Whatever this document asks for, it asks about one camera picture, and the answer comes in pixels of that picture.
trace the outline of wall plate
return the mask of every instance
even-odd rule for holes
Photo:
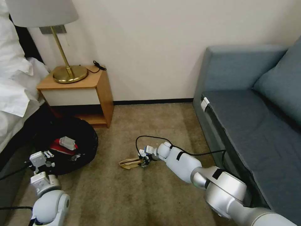
[[[57,34],[67,33],[64,25],[57,25],[57,26],[53,26],[53,27]],[[40,31],[42,32],[43,35],[52,34],[50,27],[40,27]]]

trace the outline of table lamp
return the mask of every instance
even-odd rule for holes
[[[70,66],[53,26],[68,24],[78,19],[71,0],[6,0],[9,13],[16,26],[50,27],[66,67],[58,67],[53,78],[58,83],[73,83],[84,79],[88,70]]]

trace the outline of crumpled paper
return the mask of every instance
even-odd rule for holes
[[[119,165],[122,168],[130,170],[131,168],[139,166],[139,164],[143,163],[143,159],[135,158],[135,159],[125,159],[119,162]]]

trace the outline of white wall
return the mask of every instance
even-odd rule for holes
[[[114,100],[193,97],[204,50],[217,44],[290,45],[301,35],[299,0],[73,0],[80,19],[59,35],[71,64],[108,68]],[[51,35],[30,29],[51,69]]]

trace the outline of sofa armrest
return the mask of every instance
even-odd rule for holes
[[[194,98],[203,91],[249,89],[287,51],[280,45],[225,45],[206,49]]]

